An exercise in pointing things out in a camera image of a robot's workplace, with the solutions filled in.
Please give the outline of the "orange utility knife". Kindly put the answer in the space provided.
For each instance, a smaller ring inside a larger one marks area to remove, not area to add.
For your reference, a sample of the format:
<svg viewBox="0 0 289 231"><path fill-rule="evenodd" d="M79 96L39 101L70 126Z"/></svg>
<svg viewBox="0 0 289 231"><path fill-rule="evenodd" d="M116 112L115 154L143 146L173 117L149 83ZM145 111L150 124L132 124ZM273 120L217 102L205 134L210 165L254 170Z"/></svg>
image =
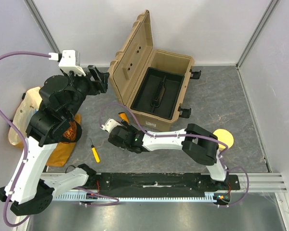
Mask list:
<svg viewBox="0 0 289 231"><path fill-rule="evenodd" d="M127 114L126 114L125 112L120 112L120 113L118 113L118 116L119 116L122 120L126 121L127 123L130 122L129 119L128 119L128 116L127 116Z"/></svg>

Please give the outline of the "yellow handle screwdriver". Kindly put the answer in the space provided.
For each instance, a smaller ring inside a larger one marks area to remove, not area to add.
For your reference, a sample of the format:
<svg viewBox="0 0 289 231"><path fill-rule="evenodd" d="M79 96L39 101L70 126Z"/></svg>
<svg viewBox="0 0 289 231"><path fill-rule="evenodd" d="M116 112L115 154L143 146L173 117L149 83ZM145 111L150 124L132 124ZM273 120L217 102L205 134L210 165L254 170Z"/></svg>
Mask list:
<svg viewBox="0 0 289 231"><path fill-rule="evenodd" d="M90 141L91 141L91 150L92 150L94 159L95 159L95 161L96 161L97 163L100 163L99 154L98 154L98 152L97 152L97 150L96 150L96 148L95 148L95 146L94 146L94 144L93 144L93 142L92 142L91 139L90 139Z"/></svg>

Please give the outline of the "tan plastic toolbox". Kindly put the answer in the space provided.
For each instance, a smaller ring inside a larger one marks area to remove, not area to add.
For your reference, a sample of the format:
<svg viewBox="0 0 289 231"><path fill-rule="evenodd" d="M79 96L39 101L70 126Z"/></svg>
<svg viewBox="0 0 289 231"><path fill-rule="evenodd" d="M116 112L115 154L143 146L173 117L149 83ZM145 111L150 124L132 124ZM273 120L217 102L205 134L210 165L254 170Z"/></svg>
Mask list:
<svg viewBox="0 0 289 231"><path fill-rule="evenodd" d="M191 56L153 48L150 13L138 15L131 33L110 63L109 82L118 101L142 126L169 131L179 118L189 118L182 107L188 83L199 79Z"/></svg>

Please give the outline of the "black toolbox tray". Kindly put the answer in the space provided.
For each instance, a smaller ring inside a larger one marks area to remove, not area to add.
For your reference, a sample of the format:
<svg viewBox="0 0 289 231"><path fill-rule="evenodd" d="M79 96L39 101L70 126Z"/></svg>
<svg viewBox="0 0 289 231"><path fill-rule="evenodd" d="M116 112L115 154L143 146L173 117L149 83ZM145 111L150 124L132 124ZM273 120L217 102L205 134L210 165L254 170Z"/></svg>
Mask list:
<svg viewBox="0 0 289 231"><path fill-rule="evenodd" d="M184 75L149 67L131 104L131 109L172 119Z"/></svg>

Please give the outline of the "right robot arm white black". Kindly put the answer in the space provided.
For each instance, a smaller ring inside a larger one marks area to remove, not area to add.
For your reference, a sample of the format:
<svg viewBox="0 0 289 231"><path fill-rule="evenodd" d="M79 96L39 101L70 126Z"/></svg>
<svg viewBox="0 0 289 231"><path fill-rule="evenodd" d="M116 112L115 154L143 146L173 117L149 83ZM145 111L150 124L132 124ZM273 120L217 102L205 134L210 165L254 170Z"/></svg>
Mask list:
<svg viewBox="0 0 289 231"><path fill-rule="evenodd" d="M220 159L219 146L227 144L218 140L213 133L196 124L171 132L153 132L137 129L125 120L107 120L102 130L109 133L108 142L116 147L140 154L156 150L179 150L193 161L206 166L211 184L215 189L223 189L228 184L228 168Z"/></svg>

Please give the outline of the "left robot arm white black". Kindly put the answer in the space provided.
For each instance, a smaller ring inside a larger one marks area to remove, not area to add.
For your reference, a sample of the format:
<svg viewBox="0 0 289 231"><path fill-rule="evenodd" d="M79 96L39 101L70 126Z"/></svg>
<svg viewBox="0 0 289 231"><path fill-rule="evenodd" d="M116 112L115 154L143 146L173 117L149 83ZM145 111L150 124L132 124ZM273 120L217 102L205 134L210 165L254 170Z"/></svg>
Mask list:
<svg viewBox="0 0 289 231"><path fill-rule="evenodd" d="M82 128L74 118L88 95L106 93L108 72L88 66L84 74L68 71L48 78L39 90L42 98L38 111L26 128L23 157L10 183L0 188L0 200L11 203L17 216L35 215L44 211L53 198L76 187L91 189L96 185L96 171L81 164L71 172L52 180L40 178L58 143L77 142Z"/></svg>

